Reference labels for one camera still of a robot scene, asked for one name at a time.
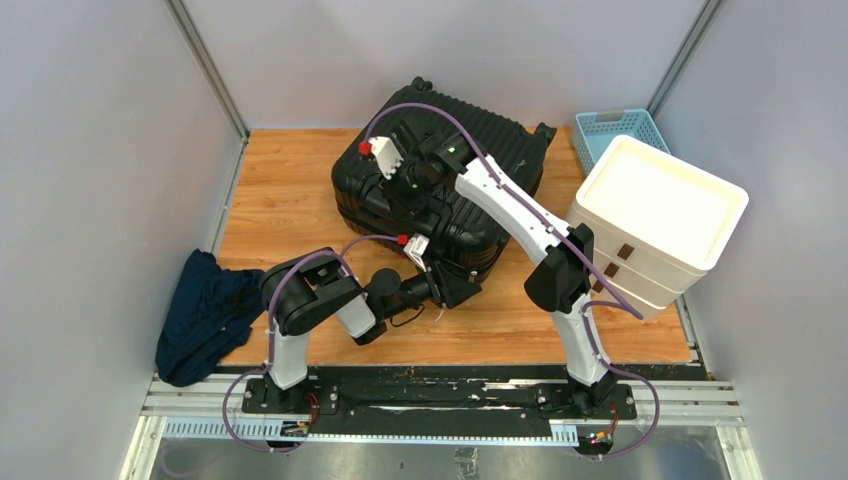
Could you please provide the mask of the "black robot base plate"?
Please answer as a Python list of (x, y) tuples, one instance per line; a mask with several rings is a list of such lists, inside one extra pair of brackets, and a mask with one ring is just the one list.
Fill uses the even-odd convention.
[(592, 393), (562, 365), (315, 366), (288, 389), (269, 375), (243, 383), (231, 420), (264, 416), (278, 435), (401, 440), (541, 439), (556, 421), (609, 427), (637, 418), (649, 380), (705, 381), (694, 364), (624, 364)]

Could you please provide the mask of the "light blue plastic basket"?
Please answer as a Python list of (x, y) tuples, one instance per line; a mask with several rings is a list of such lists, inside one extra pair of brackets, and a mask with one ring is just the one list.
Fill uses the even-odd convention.
[(572, 144), (583, 172), (588, 175), (620, 135), (633, 137), (665, 153), (670, 150), (653, 117), (645, 109), (582, 112), (575, 116)]

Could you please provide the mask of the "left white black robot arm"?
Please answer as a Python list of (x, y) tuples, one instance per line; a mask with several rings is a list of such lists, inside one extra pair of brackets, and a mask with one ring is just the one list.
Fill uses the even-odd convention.
[(270, 384), (267, 397), (279, 411), (293, 413), (306, 400), (311, 333), (325, 320), (336, 318), (356, 344), (367, 345), (386, 333), (399, 314), (419, 310), (426, 302), (454, 308), (479, 294), (482, 286), (451, 274), (435, 260), (408, 278), (382, 268), (361, 284), (340, 253), (322, 248), (266, 271), (259, 291), (269, 319), (263, 373)]

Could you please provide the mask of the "white three-drawer storage unit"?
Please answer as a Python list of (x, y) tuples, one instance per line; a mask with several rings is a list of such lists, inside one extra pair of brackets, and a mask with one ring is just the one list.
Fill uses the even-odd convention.
[(605, 300), (618, 292), (649, 320), (713, 269), (748, 193), (631, 136), (618, 135), (579, 187), (566, 215), (594, 233), (592, 280)]

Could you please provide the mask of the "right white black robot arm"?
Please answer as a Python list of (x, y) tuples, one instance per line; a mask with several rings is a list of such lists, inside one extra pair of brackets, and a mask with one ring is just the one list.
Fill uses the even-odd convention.
[(565, 405), (589, 418), (607, 409), (616, 378), (591, 313), (590, 277), (597, 271), (592, 230), (585, 224), (571, 227), (551, 214), (464, 132), (415, 146), (377, 136), (361, 149), (374, 156), (389, 192), (405, 210), (444, 185), (481, 208), (519, 244), (534, 265), (525, 293), (550, 313), (567, 355)]

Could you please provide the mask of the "black ribbed hard-shell suitcase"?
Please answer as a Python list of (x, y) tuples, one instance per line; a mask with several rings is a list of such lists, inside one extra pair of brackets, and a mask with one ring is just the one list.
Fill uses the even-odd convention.
[[(431, 81), (416, 76), (397, 90), (387, 107), (410, 103), (410, 108), (388, 114), (378, 121), (377, 135), (392, 133), (402, 122), (419, 132), (448, 136), (456, 128), (442, 116), (420, 109), (433, 105), (456, 118), (481, 149), (530, 195), (536, 194), (544, 171), (546, 152), (556, 136), (555, 128), (539, 123), (529, 131), (519, 122), (450, 95), (439, 93)], [(360, 234), (397, 235), (421, 233), (430, 240), (428, 249), (459, 277), (482, 283), (493, 269), (510, 237), (489, 215), (471, 201), (443, 185), (433, 190), (428, 207), (415, 217), (393, 219), (388, 201), (379, 189), (377, 166), (360, 157), (356, 142), (343, 152), (331, 170), (335, 200), (346, 224)]]

